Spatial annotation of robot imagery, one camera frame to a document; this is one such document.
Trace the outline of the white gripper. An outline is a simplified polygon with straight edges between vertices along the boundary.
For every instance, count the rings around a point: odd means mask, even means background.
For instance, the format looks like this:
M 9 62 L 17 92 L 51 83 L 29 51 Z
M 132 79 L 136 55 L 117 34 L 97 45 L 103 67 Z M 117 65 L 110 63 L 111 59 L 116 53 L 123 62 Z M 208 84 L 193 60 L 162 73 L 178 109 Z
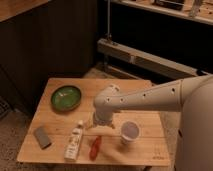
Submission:
M 86 122 L 85 124 L 85 128 L 87 130 L 91 129 L 91 128 L 95 128 L 97 126 L 107 126 L 107 127 L 110 127 L 112 129 L 115 128 L 115 125 L 113 124 L 112 121 L 103 121 L 103 120 L 100 120 L 96 117 L 95 114 L 93 114 Z

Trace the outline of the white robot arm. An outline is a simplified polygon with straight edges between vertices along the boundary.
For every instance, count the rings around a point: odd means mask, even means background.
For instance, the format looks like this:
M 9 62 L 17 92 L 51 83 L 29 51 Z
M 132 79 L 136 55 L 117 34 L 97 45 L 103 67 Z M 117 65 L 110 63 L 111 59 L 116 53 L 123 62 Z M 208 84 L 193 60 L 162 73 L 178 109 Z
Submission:
M 91 127 L 113 126 L 119 110 L 181 112 L 175 171 L 213 171 L 213 74 L 122 92 L 111 84 L 93 101 Z

